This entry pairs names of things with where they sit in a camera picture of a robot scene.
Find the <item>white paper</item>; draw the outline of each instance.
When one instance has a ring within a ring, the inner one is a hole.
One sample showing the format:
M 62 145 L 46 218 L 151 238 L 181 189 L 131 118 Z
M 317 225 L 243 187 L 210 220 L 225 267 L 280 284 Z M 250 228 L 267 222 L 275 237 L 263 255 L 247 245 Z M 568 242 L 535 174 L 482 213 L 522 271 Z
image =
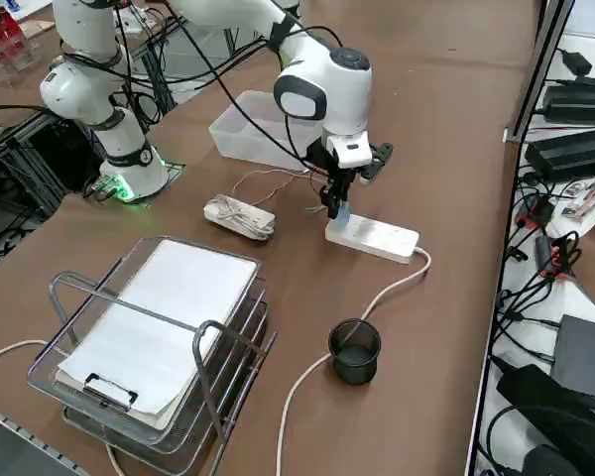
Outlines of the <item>white paper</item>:
M 121 293 L 120 299 L 188 325 L 224 322 L 256 264 L 174 241 L 164 241 Z M 218 331 L 200 343 L 203 358 Z M 132 408 L 155 415 L 196 373 L 194 333 L 118 304 L 111 305 L 59 367 L 84 382 L 95 373 L 136 392 Z

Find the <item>power strip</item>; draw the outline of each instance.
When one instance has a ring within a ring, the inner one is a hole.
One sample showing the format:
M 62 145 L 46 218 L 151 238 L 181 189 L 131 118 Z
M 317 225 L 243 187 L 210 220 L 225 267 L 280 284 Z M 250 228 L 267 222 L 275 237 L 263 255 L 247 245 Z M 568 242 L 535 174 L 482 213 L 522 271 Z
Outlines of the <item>power strip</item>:
M 340 214 L 326 226 L 328 241 L 403 265 L 415 253 L 418 238 L 415 231 L 357 215 Z
M 267 241 L 275 231 L 276 216 L 227 195 L 216 195 L 203 209 L 205 218 L 251 240 Z

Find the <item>translucent plastic box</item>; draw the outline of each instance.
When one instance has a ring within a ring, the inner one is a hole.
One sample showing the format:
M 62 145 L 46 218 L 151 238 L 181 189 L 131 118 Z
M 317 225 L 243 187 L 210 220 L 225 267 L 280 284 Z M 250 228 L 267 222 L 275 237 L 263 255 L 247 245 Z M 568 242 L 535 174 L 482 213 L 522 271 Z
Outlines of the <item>translucent plastic box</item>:
M 276 105 L 273 94 L 245 91 L 238 96 L 237 101 L 266 132 L 288 150 L 291 149 L 285 128 L 285 115 Z M 320 137 L 321 124 L 290 118 L 289 126 L 299 156 L 304 157 L 306 148 Z M 223 157 L 292 171 L 304 170 L 304 166 L 299 161 L 266 138 L 233 105 L 229 106 L 209 127 L 209 132 L 218 152 Z

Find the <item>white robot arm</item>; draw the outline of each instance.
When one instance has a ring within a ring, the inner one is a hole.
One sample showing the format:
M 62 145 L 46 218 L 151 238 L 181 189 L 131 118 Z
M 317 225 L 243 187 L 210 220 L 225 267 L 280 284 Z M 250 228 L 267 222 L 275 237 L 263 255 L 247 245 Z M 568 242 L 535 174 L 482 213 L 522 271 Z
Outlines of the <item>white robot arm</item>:
M 115 42 L 111 13 L 118 1 L 54 0 L 53 5 L 59 35 L 67 44 L 123 73 L 127 68 L 125 52 Z M 320 195 L 334 218 L 341 203 L 347 201 L 356 175 L 372 179 L 390 156 L 386 149 L 374 157 L 368 141 L 372 87 L 368 59 L 355 50 L 329 47 L 305 32 L 298 20 L 273 0 L 170 3 L 194 24 L 248 28 L 268 39 L 269 48 L 284 63 L 274 86 L 278 106 L 290 117 L 323 123 L 321 140 L 309 147 L 304 159 L 328 172 L 329 184 Z M 80 120 L 94 130 L 110 158 L 110 164 L 104 164 L 106 171 L 125 179 L 133 189 L 130 194 L 139 197 L 161 189 L 167 174 L 132 112 L 108 101 L 122 81 L 105 71 L 67 61 L 43 81 L 42 95 L 57 114 Z

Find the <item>black cup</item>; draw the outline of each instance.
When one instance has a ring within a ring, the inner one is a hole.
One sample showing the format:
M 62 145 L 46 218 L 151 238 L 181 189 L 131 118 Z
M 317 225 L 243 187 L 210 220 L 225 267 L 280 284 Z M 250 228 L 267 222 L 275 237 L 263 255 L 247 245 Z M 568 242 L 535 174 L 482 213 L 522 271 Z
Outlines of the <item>black cup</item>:
M 377 329 L 360 319 L 340 322 L 328 336 L 333 369 L 348 385 L 369 383 L 377 373 L 381 337 Z

